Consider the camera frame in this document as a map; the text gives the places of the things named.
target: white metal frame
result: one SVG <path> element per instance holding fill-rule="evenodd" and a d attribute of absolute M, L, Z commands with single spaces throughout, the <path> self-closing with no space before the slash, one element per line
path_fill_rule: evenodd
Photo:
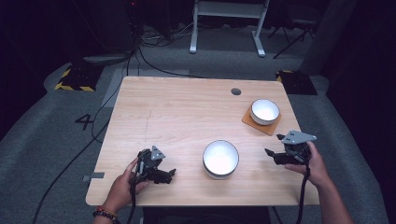
<path fill-rule="evenodd" d="M 198 16 L 221 16 L 259 19 L 257 30 L 251 33 L 259 56 L 264 57 L 265 51 L 260 41 L 260 31 L 262 30 L 262 23 L 264 22 L 269 2 L 270 0 L 266 0 L 264 4 L 240 4 L 195 0 L 190 53 L 196 53 L 197 51 Z"/>

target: human hand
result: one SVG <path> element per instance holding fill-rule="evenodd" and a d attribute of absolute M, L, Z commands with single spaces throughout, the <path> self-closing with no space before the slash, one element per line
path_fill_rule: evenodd
<path fill-rule="evenodd" d="M 136 164 L 137 158 L 129 163 L 122 175 L 119 175 L 116 180 L 114 180 L 103 207 L 114 213 L 118 213 L 122 207 L 132 202 L 131 193 L 129 191 L 131 188 L 129 180 L 134 177 L 133 169 Z M 136 185 L 136 194 L 148 185 L 148 181 L 144 181 Z"/>
<path fill-rule="evenodd" d="M 311 150 L 311 159 L 309 160 L 309 168 L 311 169 L 311 176 L 308 180 L 316 187 L 324 186 L 331 181 L 327 173 L 326 164 L 322 156 L 319 154 L 317 148 L 312 142 L 306 142 Z M 294 172 L 305 174 L 306 167 L 304 165 L 286 164 L 285 168 Z"/>

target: person's left hand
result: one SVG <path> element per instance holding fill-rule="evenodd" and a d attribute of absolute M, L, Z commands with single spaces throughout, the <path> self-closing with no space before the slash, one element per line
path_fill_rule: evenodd
<path fill-rule="evenodd" d="M 131 193 L 129 192 L 131 188 L 129 180 L 134 177 L 133 169 L 136 164 L 137 158 L 135 158 L 128 167 L 126 167 L 122 175 L 119 175 L 116 180 L 114 180 L 106 201 L 103 203 L 103 207 L 114 213 L 118 213 L 122 207 L 132 202 Z M 148 181 L 144 181 L 136 185 L 136 194 L 148 185 Z"/>

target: gray carpet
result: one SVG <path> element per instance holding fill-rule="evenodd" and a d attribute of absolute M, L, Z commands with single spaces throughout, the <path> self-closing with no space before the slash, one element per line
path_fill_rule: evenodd
<path fill-rule="evenodd" d="M 189 36 L 165 47 L 141 49 L 150 63 L 163 70 L 208 78 L 275 80 L 277 70 L 299 68 L 310 37 L 274 60 L 272 57 L 287 45 L 282 32 L 268 39 L 266 36 L 271 31 L 262 31 L 267 56 L 260 58 L 250 35 L 252 29 L 204 30 L 198 35 L 198 50 L 194 55 L 189 54 Z M 297 34 L 298 31 L 290 32 L 291 36 Z M 137 59 L 133 57 L 130 62 L 131 75 L 136 75 L 136 71 L 153 71 L 140 54 Z M 48 75 L 44 83 L 47 95 L 23 115 L 0 143 L 1 223 L 31 223 L 51 182 L 111 116 L 114 101 L 100 111 L 99 108 L 116 91 L 114 86 L 122 76 L 125 63 L 107 66 L 95 92 L 56 91 L 54 87 L 67 65 Z M 155 76 L 169 75 L 156 72 Z M 356 223 L 388 223 L 379 185 L 347 126 L 325 95 L 328 81 L 319 74 L 311 79 L 318 95 L 289 95 L 302 131 L 318 137 L 316 145 Z M 83 131 L 83 124 L 75 120 L 86 114 L 92 115 L 92 119 L 97 115 L 94 125 Z M 100 148 L 99 142 L 93 142 L 58 179 L 42 203 L 36 223 L 92 222 L 94 208 L 85 203 L 88 183 L 82 177 L 92 173 Z M 283 223 L 295 222 L 297 206 L 276 209 Z M 129 208 L 120 212 L 122 223 L 126 222 L 128 213 Z M 272 223 L 277 223 L 271 209 L 270 215 Z M 134 223 L 141 216 L 141 208 L 137 208 Z M 320 223 L 317 205 L 304 208 L 303 223 Z"/>

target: human arm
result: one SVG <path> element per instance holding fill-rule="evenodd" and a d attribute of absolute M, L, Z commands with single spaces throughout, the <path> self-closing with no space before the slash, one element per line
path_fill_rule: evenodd
<path fill-rule="evenodd" d="M 353 223 L 337 187 L 330 178 L 323 158 L 312 142 L 307 142 L 312 157 L 309 161 L 311 176 L 308 180 L 318 189 L 322 223 Z M 285 168 L 304 174 L 305 166 L 286 164 Z"/>
<path fill-rule="evenodd" d="M 137 164 L 137 158 L 135 158 L 125 169 L 122 175 L 119 175 L 113 182 L 110 192 L 107 194 L 107 198 L 103 203 L 102 207 L 105 208 L 105 212 L 114 213 L 115 215 L 123 208 L 132 202 L 131 193 L 129 191 L 130 184 L 129 180 L 134 177 L 133 169 Z M 136 185 L 136 194 L 149 185 L 148 181 L 144 181 Z M 103 216 L 96 216 L 92 224 L 112 224 L 113 220 Z"/>

